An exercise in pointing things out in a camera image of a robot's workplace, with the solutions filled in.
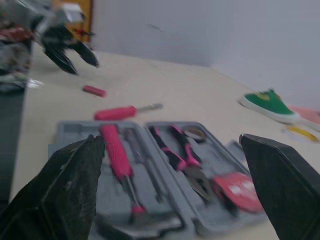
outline red tape measure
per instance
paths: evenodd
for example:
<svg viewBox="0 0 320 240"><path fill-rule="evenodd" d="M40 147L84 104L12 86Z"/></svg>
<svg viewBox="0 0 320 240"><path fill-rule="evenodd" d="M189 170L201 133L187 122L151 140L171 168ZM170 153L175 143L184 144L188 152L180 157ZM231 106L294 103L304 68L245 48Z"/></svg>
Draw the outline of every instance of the red tape measure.
<svg viewBox="0 0 320 240"><path fill-rule="evenodd" d="M243 211L258 213L264 209L258 199L252 179L241 172L215 176L212 184L213 190L221 199L224 194Z"/></svg>

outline white shoe sole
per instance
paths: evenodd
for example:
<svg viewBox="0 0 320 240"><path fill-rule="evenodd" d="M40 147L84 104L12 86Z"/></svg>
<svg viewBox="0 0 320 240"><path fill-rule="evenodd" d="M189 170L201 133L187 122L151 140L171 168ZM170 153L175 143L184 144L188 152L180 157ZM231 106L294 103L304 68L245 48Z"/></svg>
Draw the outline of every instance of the white shoe sole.
<svg viewBox="0 0 320 240"><path fill-rule="evenodd" d="M243 96L240 100L239 103L243 106L245 106L248 109L251 109L257 113L260 113L262 115L265 115L266 117L276 120L280 123L284 124L295 124L298 123L301 120L301 117L298 113L293 113L293 114L278 114L274 113L273 111L269 111L267 109L264 109L263 107L260 107Z"/></svg>
<svg viewBox="0 0 320 240"><path fill-rule="evenodd" d="M311 128L311 129L314 129L314 130L320 132L320 125L315 123L315 122L313 122L313 121L309 121L307 119L301 118L300 123L305 125L305 126L307 126L307 127L309 127L309 128Z"/></svg>

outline red hammer handle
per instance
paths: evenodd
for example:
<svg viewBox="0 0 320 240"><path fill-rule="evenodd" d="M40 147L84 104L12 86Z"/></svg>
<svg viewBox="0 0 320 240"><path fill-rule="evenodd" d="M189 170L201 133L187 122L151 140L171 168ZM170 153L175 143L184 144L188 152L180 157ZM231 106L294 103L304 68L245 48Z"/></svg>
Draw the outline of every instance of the red hammer handle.
<svg viewBox="0 0 320 240"><path fill-rule="evenodd" d="M124 146L118 137L116 126L113 124L105 124L100 128L100 133L103 136L105 149L108 153L115 176L120 180L125 176L132 176L132 168Z"/></svg>

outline red eraser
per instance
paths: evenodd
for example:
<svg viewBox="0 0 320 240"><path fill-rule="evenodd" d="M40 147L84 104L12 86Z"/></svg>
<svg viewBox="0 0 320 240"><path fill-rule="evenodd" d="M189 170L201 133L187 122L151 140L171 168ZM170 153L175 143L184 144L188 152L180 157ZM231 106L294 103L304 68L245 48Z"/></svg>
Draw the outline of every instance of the red eraser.
<svg viewBox="0 0 320 240"><path fill-rule="evenodd" d="M103 97L103 98L107 95L105 90L96 88L94 86L89 86L89 85L83 86L82 91L99 96L99 97Z"/></svg>

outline tool case compartment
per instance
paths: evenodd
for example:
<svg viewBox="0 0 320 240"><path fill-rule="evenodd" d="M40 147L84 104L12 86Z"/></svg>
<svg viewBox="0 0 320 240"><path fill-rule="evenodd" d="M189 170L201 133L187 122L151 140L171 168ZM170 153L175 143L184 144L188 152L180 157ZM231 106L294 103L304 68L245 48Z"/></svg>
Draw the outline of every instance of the tool case compartment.
<svg viewBox="0 0 320 240"><path fill-rule="evenodd" d="M214 176L226 175L232 172L240 172L250 176L249 171L220 143L203 125L198 122L149 122L146 124L146 130L152 138L154 145L157 145L149 128L156 127L167 146L174 152L180 151L176 139L170 133L170 126L175 125L181 130L185 127L196 127L205 135L206 139L202 143L197 143L188 137L193 151L202 160L201 168L205 176L211 180ZM238 210L237 216L233 216L216 197L212 202L206 204L201 197L191 188L186 177L181 171L175 171L168 163L168 157L157 147L158 153L162 156L167 170L173 175L175 182L183 192L184 199L187 200L193 211L192 221L195 224L196 232L201 236L210 236L213 234L223 234L246 225L263 221L266 218L264 211L260 213L249 213Z"/></svg>
<svg viewBox="0 0 320 240"><path fill-rule="evenodd" d="M201 158L201 168L208 179L215 175L241 172L250 175L249 171L201 124L197 122L149 122L144 127L126 121L62 121L58 124L56 144L49 147L51 152L76 141L84 140L88 135L100 136L99 129L105 124L114 124L125 153L133 170L133 183L140 203L150 214L176 212L183 222L183 228L167 232L161 239L192 239L199 234L211 236L223 234L231 230L258 223L266 219L264 211L252 214L239 211L233 216L224 207L218 197L205 204L202 198L191 188L181 171L175 171L168 163L168 157L158 147L150 127L157 127L161 138L173 151L179 152L175 139L168 131L171 125L183 129L193 126L201 129L206 139L196 143L188 138L194 152ZM148 161L148 171L154 176L154 186L145 166L137 161L125 132L131 130L136 137L142 155ZM157 193L161 192L161 201ZM98 179L96 194L96 214L117 224L128 223L131 217L131 200L121 184L113 175L108 154L102 160L101 175ZM102 240L95 222L92 223L90 240Z"/></svg>

